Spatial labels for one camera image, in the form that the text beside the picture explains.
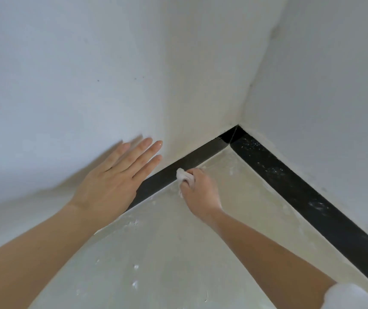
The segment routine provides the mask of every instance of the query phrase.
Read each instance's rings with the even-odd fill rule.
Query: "white cloth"
[[[177,180],[178,180],[178,186],[181,185],[183,181],[186,181],[190,188],[194,187],[194,176],[191,173],[188,173],[184,171],[182,168],[177,169]]]
[[[368,293],[355,284],[338,283],[325,293],[321,309],[368,309]]]

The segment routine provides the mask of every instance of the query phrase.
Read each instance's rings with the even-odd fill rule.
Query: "hand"
[[[157,155],[150,161],[162,146],[162,141],[156,141],[146,150],[152,141],[151,138],[142,140],[121,160],[131,144],[119,145],[85,177],[64,209],[75,209],[95,231],[117,219],[135,198],[140,184],[162,159]]]
[[[211,225],[213,215],[222,212],[218,187],[214,180],[201,169],[187,170],[194,176],[194,189],[186,181],[180,185],[184,200],[191,212],[202,221]]]

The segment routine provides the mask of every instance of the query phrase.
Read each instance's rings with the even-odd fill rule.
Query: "forearm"
[[[320,309],[329,276],[261,233],[217,211],[207,222],[278,309]]]
[[[94,231],[65,206],[0,247],[0,308],[27,308]]]

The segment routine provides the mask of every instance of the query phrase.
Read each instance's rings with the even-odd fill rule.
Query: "concrete floor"
[[[235,218],[338,282],[368,279],[231,148],[202,165]],[[243,265],[179,196],[177,182],[99,231],[32,308],[274,308]]]

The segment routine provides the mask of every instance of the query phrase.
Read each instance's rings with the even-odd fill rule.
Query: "black trim strip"
[[[230,146],[368,278],[368,234],[241,127]]]
[[[208,158],[214,156],[215,154],[226,148],[233,138],[234,132],[236,131],[237,127],[238,126],[235,126],[230,130],[224,132],[217,138],[197,148],[187,156],[167,166],[163,170],[159,171],[155,175],[149,177],[144,182],[142,182],[137,190],[137,195],[135,196],[134,200],[127,210],[130,210],[135,205],[139,204],[154,193],[169,185],[171,182],[174,182],[176,180],[176,171],[178,168],[183,168],[187,170],[197,167]]]

